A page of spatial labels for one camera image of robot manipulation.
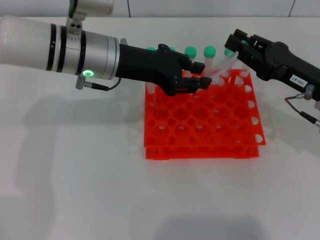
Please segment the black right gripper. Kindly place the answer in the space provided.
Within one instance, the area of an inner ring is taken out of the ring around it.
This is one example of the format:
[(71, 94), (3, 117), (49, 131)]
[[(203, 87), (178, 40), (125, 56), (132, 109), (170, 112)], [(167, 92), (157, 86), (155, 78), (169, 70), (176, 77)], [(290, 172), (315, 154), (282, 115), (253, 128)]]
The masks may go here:
[(320, 69), (290, 52), (282, 42), (273, 42), (251, 35), (240, 29), (230, 34), (225, 45), (238, 52), (238, 59), (254, 70), (263, 81), (278, 80), (303, 93), (308, 85), (314, 86), (312, 98), (320, 99)]

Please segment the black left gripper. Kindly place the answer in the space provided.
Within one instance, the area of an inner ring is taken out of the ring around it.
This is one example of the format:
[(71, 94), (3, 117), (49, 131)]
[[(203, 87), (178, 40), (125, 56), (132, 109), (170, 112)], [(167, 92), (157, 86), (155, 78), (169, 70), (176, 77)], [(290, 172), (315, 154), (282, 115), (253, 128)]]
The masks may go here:
[(159, 44), (156, 50), (120, 44), (116, 77), (153, 83), (166, 95), (175, 96), (208, 89), (210, 77), (182, 77), (182, 70), (200, 75), (204, 69), (204, 63), (192, 61), (165, 44)]

